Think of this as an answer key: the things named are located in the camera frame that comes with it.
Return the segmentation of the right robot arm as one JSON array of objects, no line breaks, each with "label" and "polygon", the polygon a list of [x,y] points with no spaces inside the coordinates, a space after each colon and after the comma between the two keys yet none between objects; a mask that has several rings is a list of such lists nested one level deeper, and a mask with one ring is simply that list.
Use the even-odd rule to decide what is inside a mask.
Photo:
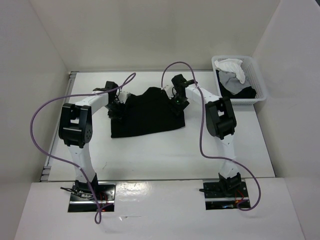
[{"label": "right robot arm", "polygon": [[221,157],[224,160],[218,173],[218,190],[226,197],[231,196],[241,184],[241,175],[235,161],[234,133],[237,126],[231,100],[228,97],[218,97],[200,87],[194,80],[186,80],[182,74],[171,80],[173,95],[170,107],[176,115],[194,101],[202,107],[199,148],[203,155],[202,139],[204,128],[219,140],[222,147]]}]

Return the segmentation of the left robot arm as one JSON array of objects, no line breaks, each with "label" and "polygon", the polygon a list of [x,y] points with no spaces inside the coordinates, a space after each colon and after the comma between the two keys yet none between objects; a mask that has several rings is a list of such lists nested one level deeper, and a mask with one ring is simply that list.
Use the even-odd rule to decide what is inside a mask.
[{"label": "left robot arm", "polygon": [[73,190],[81,192],[88,200],[95,199],[100,192],[89,148],[93,136],[93,114],[101,108],[107,108],[112,119],[121,120],[130,95],[115,82],[107,81],[105,87],[95,88],[86,98],[62,106],[58,135],[68,147],[72,163],[75,164]]}]

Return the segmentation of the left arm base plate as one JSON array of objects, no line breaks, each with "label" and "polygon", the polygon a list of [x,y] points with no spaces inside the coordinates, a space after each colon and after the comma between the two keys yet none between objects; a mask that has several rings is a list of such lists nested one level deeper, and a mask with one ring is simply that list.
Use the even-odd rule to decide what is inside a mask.
[{"label": "left arm base plate", "polygon": [[[76,187],[65,188],[70,193],[68,212],[69,213],[89,213],[96,212],[98,207],[92,192],[86,186],[84,190]],[[116,185],[108,182],[99,182],[96,185],[95,196],[102,212],[114,212]]]}]

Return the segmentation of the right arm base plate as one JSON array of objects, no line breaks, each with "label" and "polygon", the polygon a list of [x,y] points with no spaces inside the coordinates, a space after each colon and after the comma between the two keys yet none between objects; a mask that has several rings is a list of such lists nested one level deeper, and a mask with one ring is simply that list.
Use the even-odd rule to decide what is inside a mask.
[{"label": "right arm base plate", "polygon": [[251,208],[247,185],[245,181],[229,192],[223,192],[218,181],[204,182],[199,189],[204,194],[206,210],[230,210]]}]

